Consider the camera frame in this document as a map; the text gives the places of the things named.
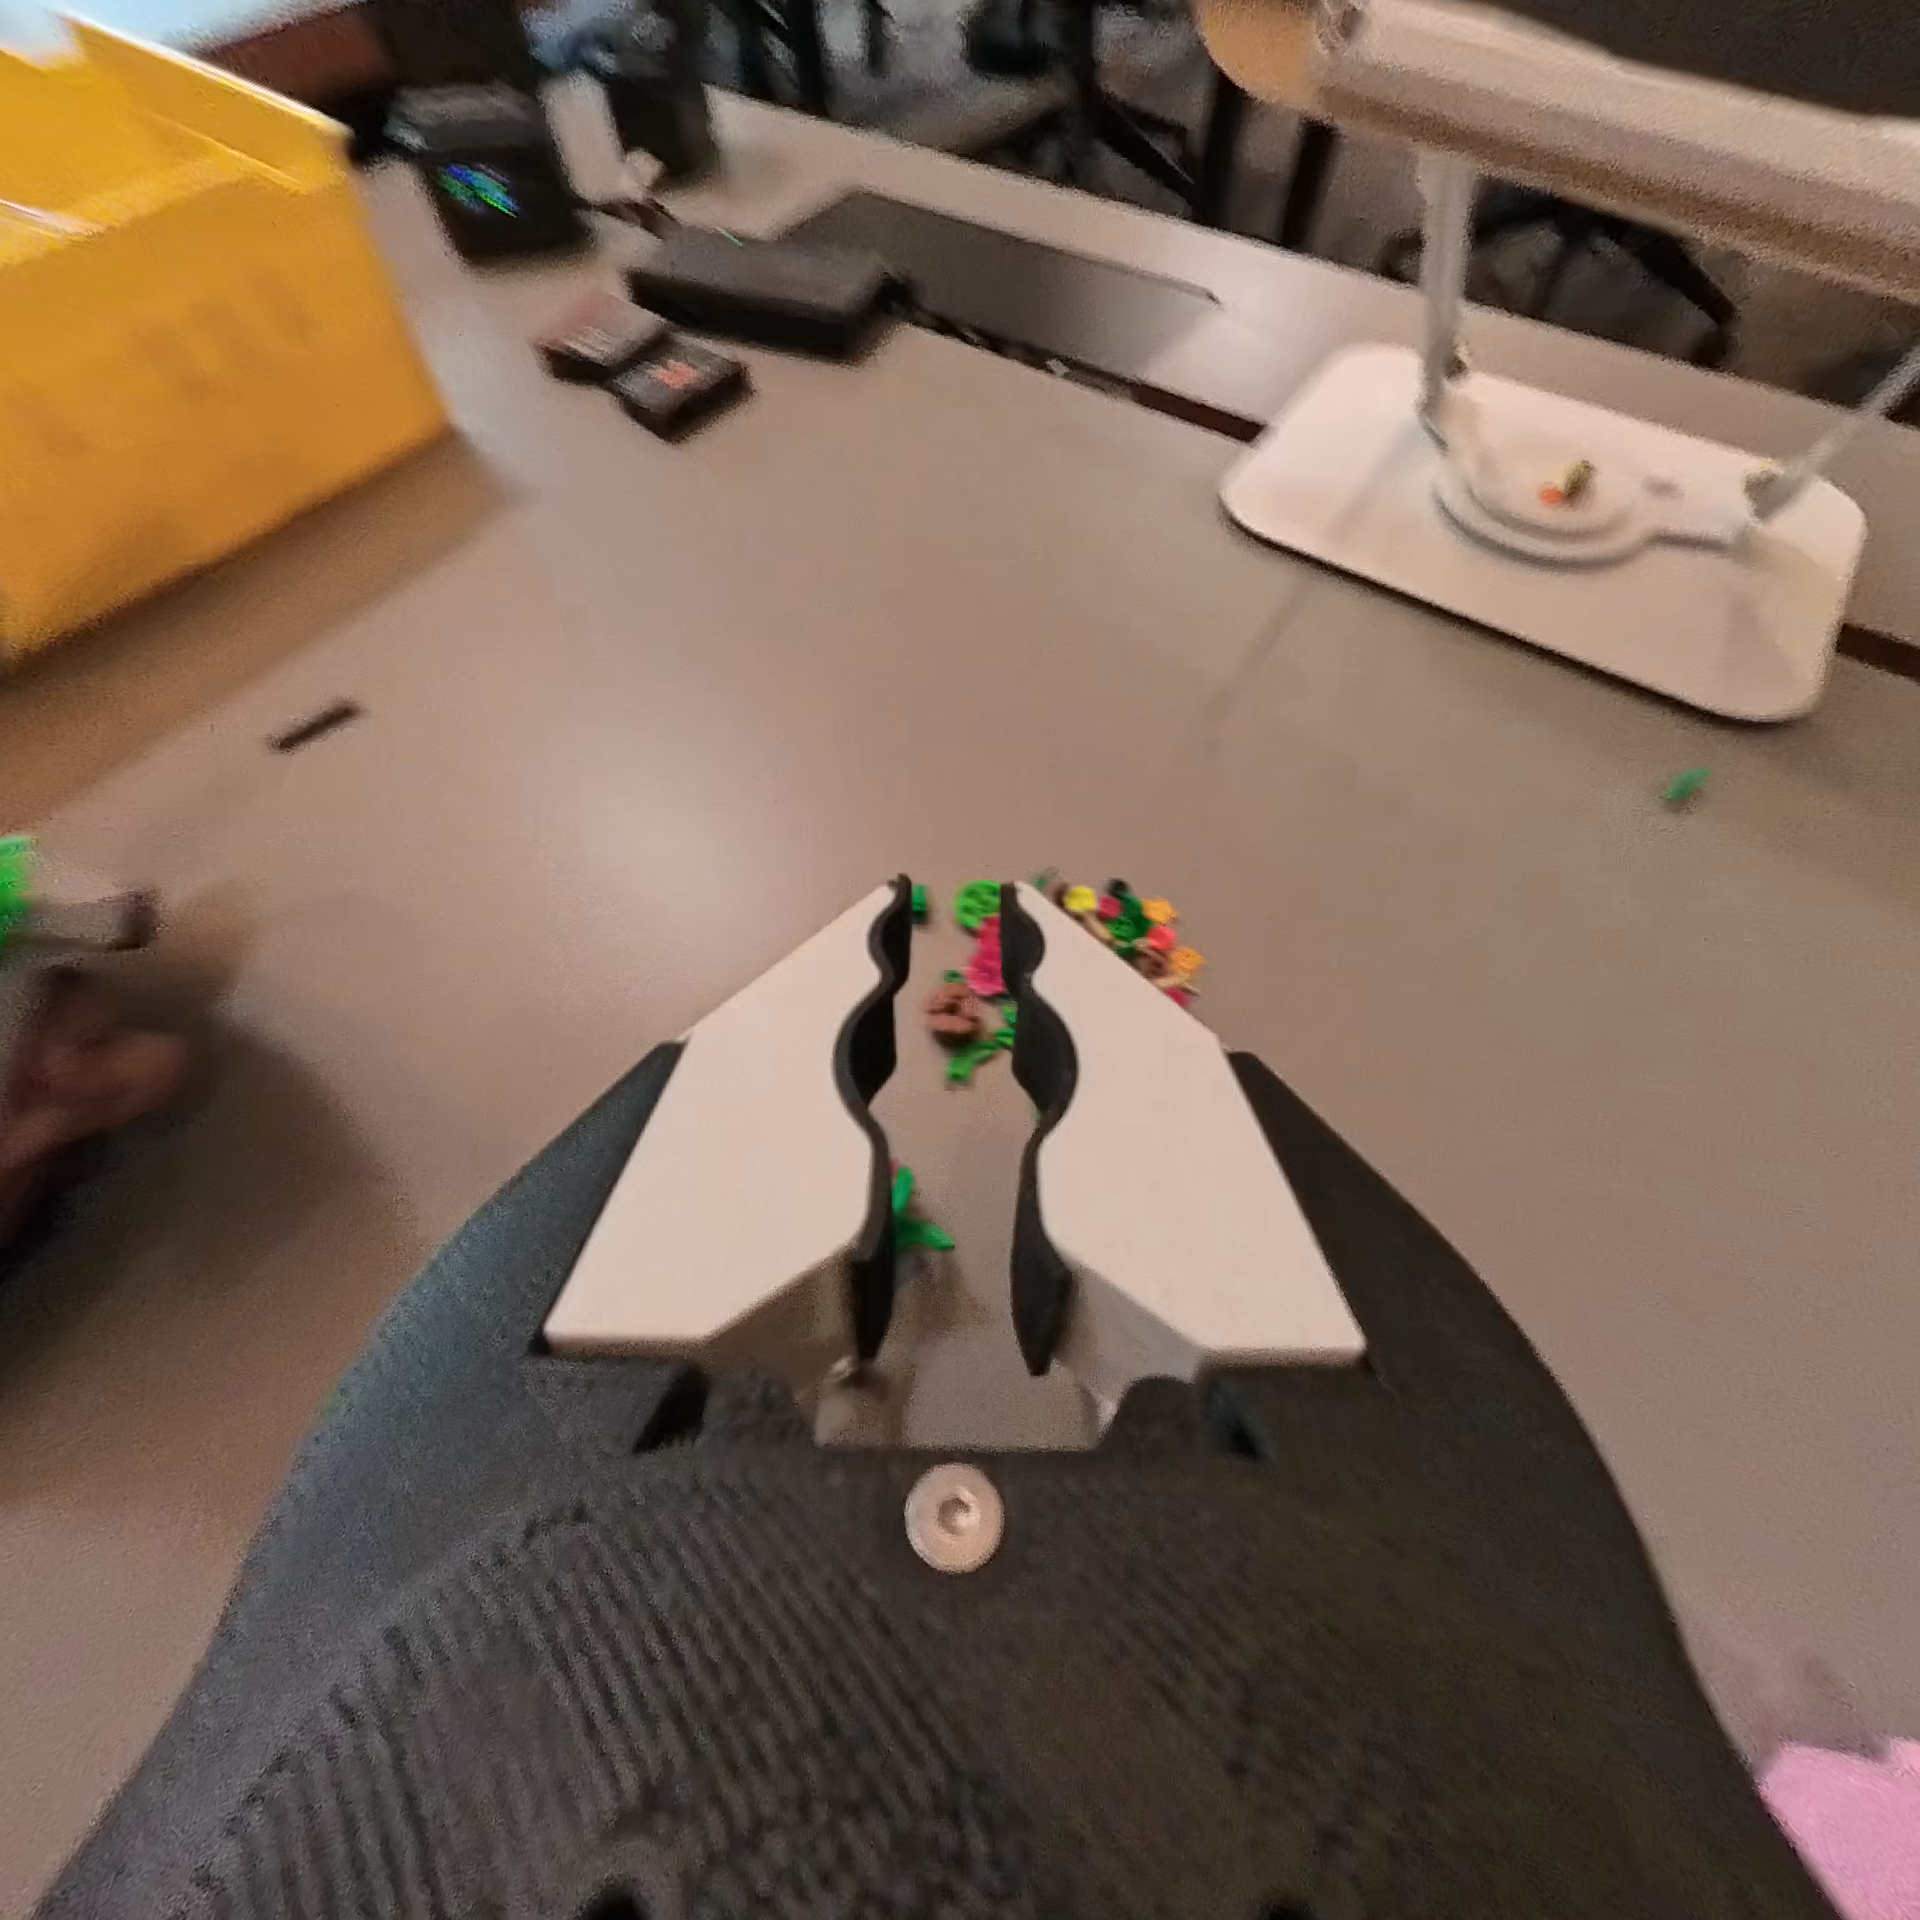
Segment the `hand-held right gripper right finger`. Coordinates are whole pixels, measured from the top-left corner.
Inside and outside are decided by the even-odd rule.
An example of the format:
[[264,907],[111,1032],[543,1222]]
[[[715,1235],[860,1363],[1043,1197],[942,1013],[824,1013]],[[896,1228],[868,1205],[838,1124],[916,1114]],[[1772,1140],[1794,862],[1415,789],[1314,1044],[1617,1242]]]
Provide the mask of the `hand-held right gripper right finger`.
[[1043,888],[999,891],[1026,1108],[1009,1302],[1023,1367],[1096,1448],[1138,1386],[1351,1371],[1368,1341],[1214,1031]]

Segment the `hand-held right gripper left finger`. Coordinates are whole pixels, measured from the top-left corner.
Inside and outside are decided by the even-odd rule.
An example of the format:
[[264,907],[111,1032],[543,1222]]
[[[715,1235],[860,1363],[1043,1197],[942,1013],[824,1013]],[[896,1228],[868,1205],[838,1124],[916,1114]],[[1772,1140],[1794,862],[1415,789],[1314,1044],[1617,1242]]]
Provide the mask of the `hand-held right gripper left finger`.
[[562,1358],[758,1373],[809,1414],[896,1306],[896,1075],[915,939],[896,876],[673,1050],[663,1088],[543,1326]]

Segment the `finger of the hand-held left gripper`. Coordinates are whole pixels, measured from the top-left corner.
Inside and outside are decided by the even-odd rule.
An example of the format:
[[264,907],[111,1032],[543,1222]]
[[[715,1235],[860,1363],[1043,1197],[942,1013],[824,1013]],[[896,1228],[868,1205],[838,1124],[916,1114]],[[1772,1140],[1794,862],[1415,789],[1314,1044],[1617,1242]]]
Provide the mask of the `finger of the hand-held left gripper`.
[[139,952],[159,938],[161,902],[151,888],[65,898],[9,896],[2,910],[2,967],[49,968],[89,955]]

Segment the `person's left hand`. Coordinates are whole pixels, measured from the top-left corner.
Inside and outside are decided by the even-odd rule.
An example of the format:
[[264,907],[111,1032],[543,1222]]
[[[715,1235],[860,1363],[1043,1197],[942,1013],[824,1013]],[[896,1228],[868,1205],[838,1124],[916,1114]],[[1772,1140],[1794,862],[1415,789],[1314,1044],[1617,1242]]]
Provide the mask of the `person's left hand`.
[[191,1076],[191,1044],[137,1022],[75,967],[26,973],[6,995],[2,1248],[39,1224],[82,1151],[163,1114]]

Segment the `pile of small toy pieces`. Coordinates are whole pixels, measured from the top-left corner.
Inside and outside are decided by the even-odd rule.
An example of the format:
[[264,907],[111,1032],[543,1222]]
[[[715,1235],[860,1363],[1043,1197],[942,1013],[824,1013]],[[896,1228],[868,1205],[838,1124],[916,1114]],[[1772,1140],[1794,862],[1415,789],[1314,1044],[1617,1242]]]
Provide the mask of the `pile of small toy pieces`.
[[[1057,870],[1034,878],[1034,886],[1154,992],[1176,1005],[1194,1007],[1210,960],[1184,938],[1172,901],[1143,896],[1120,878],[1094,885]],[[978,1044],[958,1051],[938,1044],[944,1054],[946,1085],[968,1088],[985,1064],[1010,1055],[1018,1044],[1018,995],[1009,986],[1002,951],[1002,886],[993,880],[964,883],[954,898],[954,922],[968,935],[968,960],[944,972],[940,983],[962,976],[991,1011]]]

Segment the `yellow plastic bin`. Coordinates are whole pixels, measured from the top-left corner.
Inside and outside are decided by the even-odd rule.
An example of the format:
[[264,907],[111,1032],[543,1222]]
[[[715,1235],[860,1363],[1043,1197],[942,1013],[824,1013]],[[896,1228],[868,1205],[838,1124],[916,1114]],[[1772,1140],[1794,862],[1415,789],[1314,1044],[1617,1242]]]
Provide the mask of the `yellow plastic bin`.
[[449,431],[347,130],[59,28],[2,56],[6,668]]

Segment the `white monitor stand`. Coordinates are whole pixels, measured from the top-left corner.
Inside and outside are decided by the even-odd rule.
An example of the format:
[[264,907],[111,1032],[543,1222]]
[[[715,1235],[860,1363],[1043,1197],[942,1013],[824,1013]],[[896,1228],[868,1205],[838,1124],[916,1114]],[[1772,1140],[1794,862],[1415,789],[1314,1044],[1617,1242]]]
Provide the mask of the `white monitor stand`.
[[[1332,351],[1239,458],[1251,536],[1700,712],[1778,725],[1827,686],[1866,514],[1841,454],[1916,388],[1910,348],[1784,462],[1472,368],[1484,183],[1916,300],[1916,119],[1625,61],[1505,4],[1200,4],[1224,75],[1412,149],[1417,348]],[[1538,486],[1594,462],[1586,500]]]

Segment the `small black battery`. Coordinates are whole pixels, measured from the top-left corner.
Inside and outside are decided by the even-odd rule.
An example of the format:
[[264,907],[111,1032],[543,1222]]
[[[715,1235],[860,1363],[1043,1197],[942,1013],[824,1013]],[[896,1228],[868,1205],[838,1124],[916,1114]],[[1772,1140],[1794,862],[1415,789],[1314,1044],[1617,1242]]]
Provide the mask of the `small black battery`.
[[609,383],[617,410],[659,440],[683,440],[753,392],[744,360],[704,342],[671,342]]
[[612,293],[572,304],[532,336],[545,371],[568,383],[606,387],[671,336],[659,314]]

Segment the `black power bank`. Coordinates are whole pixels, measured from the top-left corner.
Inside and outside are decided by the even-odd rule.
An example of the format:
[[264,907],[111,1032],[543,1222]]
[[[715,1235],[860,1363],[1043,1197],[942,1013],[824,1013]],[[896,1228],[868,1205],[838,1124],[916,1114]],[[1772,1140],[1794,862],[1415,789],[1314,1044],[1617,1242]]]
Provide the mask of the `black power bank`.
[[420,88],[416,172],[467,262],[577,250],[585,224],[540,100],[512,84]]

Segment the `flat black case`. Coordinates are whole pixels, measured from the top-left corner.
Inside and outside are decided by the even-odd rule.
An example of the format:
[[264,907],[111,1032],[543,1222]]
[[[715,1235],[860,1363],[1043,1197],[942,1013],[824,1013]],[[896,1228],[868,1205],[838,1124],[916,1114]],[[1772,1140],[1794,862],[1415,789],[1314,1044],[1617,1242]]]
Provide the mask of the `flat black case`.
[[622,274],[673,327],[826,360],[857,356],[905,282],[873,252],[676,227]]

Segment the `pink toy pot with plant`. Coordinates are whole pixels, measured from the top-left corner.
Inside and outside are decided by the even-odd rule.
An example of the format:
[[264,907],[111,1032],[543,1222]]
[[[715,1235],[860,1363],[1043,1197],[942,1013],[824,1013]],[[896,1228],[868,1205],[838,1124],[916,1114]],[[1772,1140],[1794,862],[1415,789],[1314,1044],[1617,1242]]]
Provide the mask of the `pink toy pot with plant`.
[[1760,1792],[1844,1917],[1919,1917],[1919,1741],[1784,1744]]

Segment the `black desk mat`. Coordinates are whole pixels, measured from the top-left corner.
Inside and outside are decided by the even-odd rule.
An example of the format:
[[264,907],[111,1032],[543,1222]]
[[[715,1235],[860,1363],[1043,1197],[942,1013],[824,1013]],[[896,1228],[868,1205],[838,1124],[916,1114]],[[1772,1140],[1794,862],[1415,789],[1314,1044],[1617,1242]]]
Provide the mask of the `black desk mat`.
[[1200,286],[871,189],[780,237],[881,262],[887,314],[904,324],[1111,391],[1143,387],[1159,354],[1216,314]]

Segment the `black box device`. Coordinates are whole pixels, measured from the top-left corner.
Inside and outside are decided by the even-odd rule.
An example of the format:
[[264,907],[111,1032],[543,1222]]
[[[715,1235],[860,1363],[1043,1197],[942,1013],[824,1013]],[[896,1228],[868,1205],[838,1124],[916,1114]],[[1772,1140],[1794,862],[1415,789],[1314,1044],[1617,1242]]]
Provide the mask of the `black box device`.
[[642,155],[659,178],[695,181],[715,164],[703,52],[666,15],[636,19],[600,48],[600,79],[617,149]]

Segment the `dark computer monitor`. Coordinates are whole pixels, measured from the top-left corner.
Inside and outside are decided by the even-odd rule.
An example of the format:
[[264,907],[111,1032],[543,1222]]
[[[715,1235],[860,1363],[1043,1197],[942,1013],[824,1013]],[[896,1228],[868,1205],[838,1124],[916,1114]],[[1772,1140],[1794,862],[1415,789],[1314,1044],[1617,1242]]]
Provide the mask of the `dark computer monitor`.
[[1510,3],[1528,23],[1696,79],[1919,117],[1916,3]]

